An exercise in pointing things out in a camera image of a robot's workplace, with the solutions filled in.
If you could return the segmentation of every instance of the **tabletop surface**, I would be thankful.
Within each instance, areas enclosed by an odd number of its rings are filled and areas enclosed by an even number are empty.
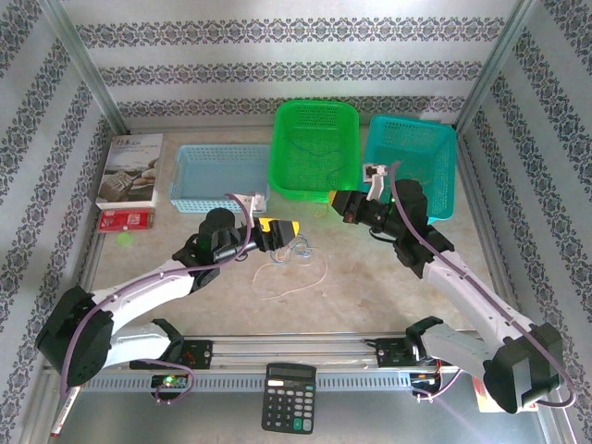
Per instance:
[[[362,128],[362,141],[366,134],[367,129]],[[197,232],[204,215],[182,214],[168,199],[180,146],[271,143],[271,139],[272,129],[166,134],[154,227],[133,232],[128,247],[117,244],[117,234],[105,235],[92,288],[105,289],[159,267]],[[390,245],[372,240],[366,227],[342,223],[341,217],[324,204],[288,201],[273,191],[266,214],[300,222],[301,233],[315,247],[314,256],[304,261],[308,266],[303,266],[299,258],[286,265],[265,266],[253,283],[257,270],[272,261],[268,253],[252,252],[246,261],[224,267],[204,289],[156,307],[133,323],[162,317],[185,335],[398,332],[435,315],[452,327],[472,328],[442,293],[399,264]],[[458,175],[454,216],[436,222],[435,227],[455,245],[469,267],[491,285]],[[326,267],[327,275],[321,283],[265,300],[314,284]]]

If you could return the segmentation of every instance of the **patterned wallpaper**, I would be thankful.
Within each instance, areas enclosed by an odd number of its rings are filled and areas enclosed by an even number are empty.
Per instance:
[[[463,134],[522,309],[553,324],[592,442],[592,8],[540,2]]]
[[[270,124],[291,98],[452,123],[516,3],[63,5],[138,129]]]
[[[0,0],[0,17],[0,443],[8,443],[19,441],[39,374],[35,337],[80,277],[112,132],[37,2]]]

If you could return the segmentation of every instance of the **yellow object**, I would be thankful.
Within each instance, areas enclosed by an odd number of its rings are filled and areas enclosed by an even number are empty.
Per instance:
[[[275,217],[259,217],[259,223],[261,224],[261,229],[265,233],[268,233],[269,231],[271,231],[271,226],[269,225],[269,223],[272,220],[279,220],[279,219],[277,219]],[[300,223],[296,222],[295,220],[292,220],[292,227],[294,228],[294,236],[296,236],[300,231]]]

